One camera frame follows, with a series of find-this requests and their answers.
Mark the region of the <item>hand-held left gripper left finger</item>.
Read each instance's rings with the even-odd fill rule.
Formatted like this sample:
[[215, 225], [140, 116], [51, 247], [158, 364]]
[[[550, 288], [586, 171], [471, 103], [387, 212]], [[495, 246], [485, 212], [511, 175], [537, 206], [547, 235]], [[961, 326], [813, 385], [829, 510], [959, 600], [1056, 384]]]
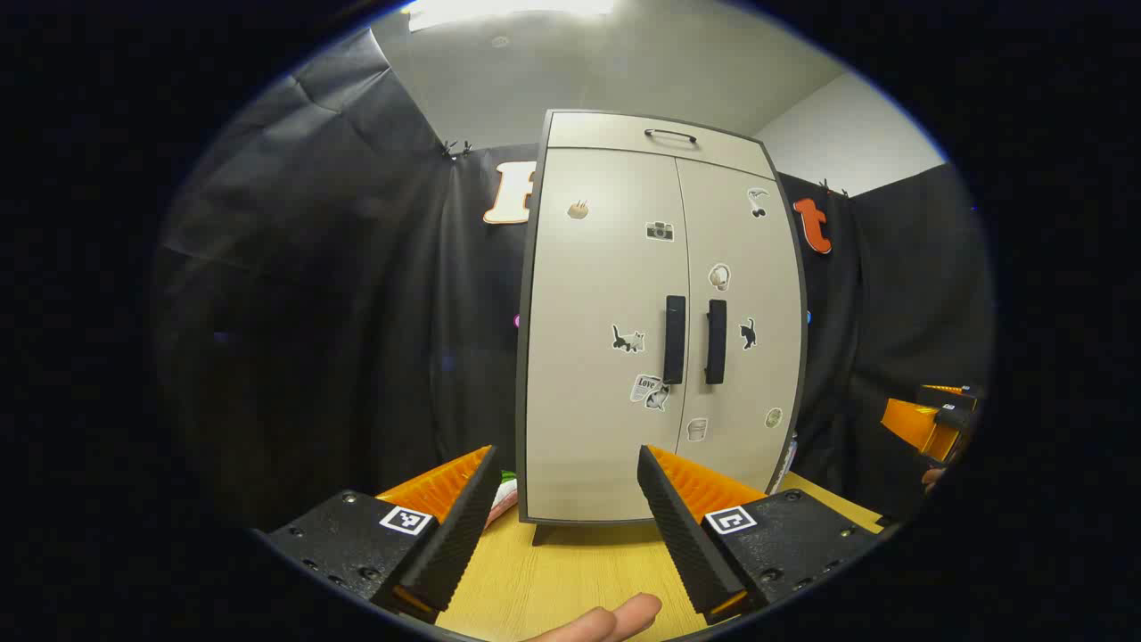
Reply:
[[432, 624], [451, 606], [500, 482], [489, 444], [379, 495], [334, 491], [264, 538], [315, 580]]

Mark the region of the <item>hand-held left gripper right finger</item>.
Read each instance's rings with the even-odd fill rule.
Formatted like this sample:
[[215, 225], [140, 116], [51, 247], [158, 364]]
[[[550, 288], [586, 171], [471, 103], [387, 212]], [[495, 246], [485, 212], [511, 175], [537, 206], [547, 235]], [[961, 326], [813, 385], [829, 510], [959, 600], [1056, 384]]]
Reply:
[[709, 625], [807, 592], [881, 541], [810, 493], [758, 491], [652, 444], [639, 450], [636, 479]]

